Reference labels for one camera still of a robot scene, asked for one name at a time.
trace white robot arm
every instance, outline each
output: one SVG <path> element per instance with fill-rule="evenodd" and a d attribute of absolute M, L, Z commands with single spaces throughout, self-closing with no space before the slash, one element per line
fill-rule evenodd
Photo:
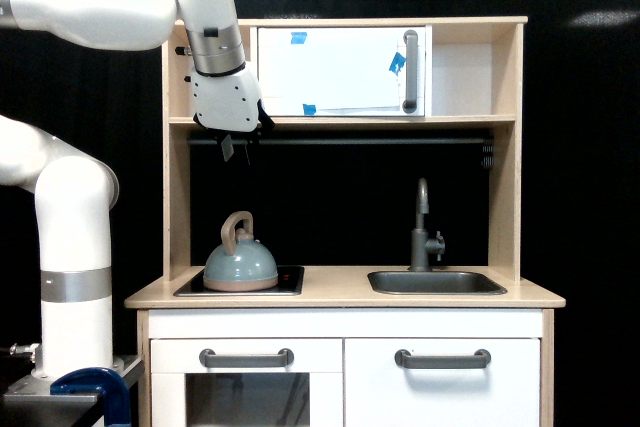
<path fill-rule="evenodd" d="M 233 0 L 0 0 L 0 27 L 48 31 L 94 49 L 147 50 L 187 30 L 197 121 L 251 132 L 262 111 L 260 86 L 246 66 Z"/>
<path fill-rule="evenodd" d="M 95 49 L 155 48 L 177 19 L 189 38 L 199 123 L 254 130 L 263 112 L 261 92 L 245 64 L 233 0 L 0 0 L 0 28 L 49 31 Z M 0 185 L 35 193 L 43 365 L 34 375 L 55 379 L 83 367 L 111 366 L 115 175 L 56 137 L 0 115 Z"/>

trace sink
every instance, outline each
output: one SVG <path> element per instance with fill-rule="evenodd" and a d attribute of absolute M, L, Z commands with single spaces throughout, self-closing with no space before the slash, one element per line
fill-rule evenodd
<path fill-rule="evenodd" d="M 497 295 L 507 289 L 476 272 L 371 272 L 369 283 L 383 294 Z"/>

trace kettle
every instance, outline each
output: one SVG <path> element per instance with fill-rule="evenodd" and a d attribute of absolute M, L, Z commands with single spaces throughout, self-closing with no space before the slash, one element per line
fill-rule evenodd
<path fill-rule="evenodd" d="M 243 227 L 235 230 L 238 222 Z M 268 289 L 278 283 L 276 261 L 271 252 L 253 238 L 253 216 L 234 212 L 222 225 L 222 245 L 216 247 L 204 269 L 204 286 L 226 292 Z"/>

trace white cabinet door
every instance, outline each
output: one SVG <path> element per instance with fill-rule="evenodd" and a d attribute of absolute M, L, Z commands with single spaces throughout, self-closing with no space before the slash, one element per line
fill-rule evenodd
<path fill-rule="evenodd" d="M 431 26 L 260 28 L 258 78 L 269 115 L 431 115 Z"/>
<path fill-rule="evenodd" d="M 435 356 L 473 356 L 486 368 L 404 368 Z M 347 339 L 346 427 L 538 427 L 538 339 Z"/>

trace cabinet door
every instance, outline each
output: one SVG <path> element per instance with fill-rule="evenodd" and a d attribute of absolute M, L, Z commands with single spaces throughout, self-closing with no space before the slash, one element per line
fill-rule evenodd
<path fill-rule="evenodd" d="M 269 115 L 431 115 L 431 26 L 261 28 L 258 77 Z"/>
<path fill-rule="evenodd" d="M 341 427 L 342 341 L 152 340 L 151 395 L 154 427 Z"/>
<path fill-rule="evenodd" d="M 403 350 L 411 368 L 396 363 Z M 481 350 L 490 355 L 485 368 L 461 368 L 481 364 Z M 443 356 L 461 359 L 442 365 Z M 538 339 L 345 342 L 346 427 L 538 427 L 539 386 Z"/>

